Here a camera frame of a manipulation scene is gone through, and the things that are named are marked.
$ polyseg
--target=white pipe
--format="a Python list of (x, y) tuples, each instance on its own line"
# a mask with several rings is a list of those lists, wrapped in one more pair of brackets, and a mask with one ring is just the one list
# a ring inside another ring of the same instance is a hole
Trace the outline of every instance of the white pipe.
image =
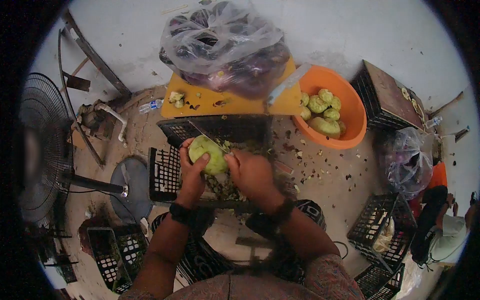
[(100, 103), (97, 106), (99, 109), (103, 109), (106, 112), (109, 112), (112, 116), (115, 118), (119, 119), (120, 122), (122, 122), (122, 126), (120, 129), (119, 133), (119, 141), (123, 143), (123, 146), (126, 148), (127, 147), (127, 141), (123, 137), (123, 132), (125, 131), (125, 128), (127, 128), (127, 120), (122, 118), (118, 113), (116, 113), (110, 106), (106, 105), (105, 103)]

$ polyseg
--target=knife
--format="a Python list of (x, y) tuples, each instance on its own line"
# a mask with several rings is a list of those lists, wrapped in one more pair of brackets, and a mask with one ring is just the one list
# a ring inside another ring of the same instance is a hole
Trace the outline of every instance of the knife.
[(200, 131), (201, 134), (203, 134), (204, 136), (207, 137), (207, 139), (209, 139), (210, 141), (214, 142), (215, 145), (217, 145), (218, 147), (220, 147), (220, 149), (222, 149), (223, 152), (225, 152), (226, 154), (228, 154), (228, 152), (222, 148), (222, 146), (220, 146), (213, 138), (213, 136), (207, 134), (207, 132), (200, 126), (196, 125), (195, 123), (193, 123), (192, 121), (188, 120), (188, 123), (190, 123), (193, 127), (195, 127), (198, 131)]
[(286, 88), (293, 87), (294, 84), (300, 80), (307, 72), (310, 70), (312, 65), (309, 63), (304, 63), (303, 65), (299, 66), (289, 77), (287, 77), (279, 86), (277, 86), (271, 93), (268, 95), (267, 103), (268, 105), (272, 105), (275, 103), (275, 100), (280, 96), (281, 93)]

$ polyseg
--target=water bottle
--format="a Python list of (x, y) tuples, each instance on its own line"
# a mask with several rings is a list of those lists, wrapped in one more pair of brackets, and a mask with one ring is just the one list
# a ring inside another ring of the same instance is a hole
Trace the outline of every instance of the water bottle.
[(440, 122), (441, 122), (442, 120), (443, 120), (443, 118), (440, 117), (440, 116), (439, 116), (439, 117), (435, 117), (435, 118), (433, 118), (433, 119), (431, 119), (431, 120), (428, 120), (428, 121), (425, 123), (425, 127), (427, 127), (427, 129), (428, 129), (428, 128), (431, 128), (431, 127), (433, 127), (433, 126), (437, 126), (438, 124), (440, 124)]
[(160, 108), (163, 104), (163, 99), (153, 100), (150, 103), (145, 103), (138, 108), (140, 114), (146, 114), (147, 112)]

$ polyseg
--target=orange plastic basin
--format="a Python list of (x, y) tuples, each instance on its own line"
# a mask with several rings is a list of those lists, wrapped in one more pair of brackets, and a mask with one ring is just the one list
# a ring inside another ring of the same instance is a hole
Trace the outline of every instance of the orange plastic basin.
[(367, 115), (360, 97), (353, 87), (335, 71), (312, 66), (300, 79), (300, 90), (309, 95), (317, 94), (322, 88), (328, 89), (342, 101), (340, 121), (345, 123), (347, 131), (339, 139), (329, 138), (313, 130), (300, 117), (294, 116), (293, 121), (300, 131), (311, 141), (334, 149), (348, 149), (358, 145), (367, 131)]

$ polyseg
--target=patterned shirt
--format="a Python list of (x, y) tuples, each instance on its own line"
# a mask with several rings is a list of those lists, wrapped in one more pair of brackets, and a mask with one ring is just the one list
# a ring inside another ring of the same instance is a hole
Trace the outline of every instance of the patterned shirt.
[[(211, 279), (196, 282), (179, 289), (166, 300), (350, 300), (362, 299), (357, 283), (350, 278), (342, 264), (342, 259), (329, 254), (315, 259), (308, 266), (304, 285), (290, 283), (263, 275), (222, 274)], [(150, 293), (131, 289), (119, 300), (159, 300)]]

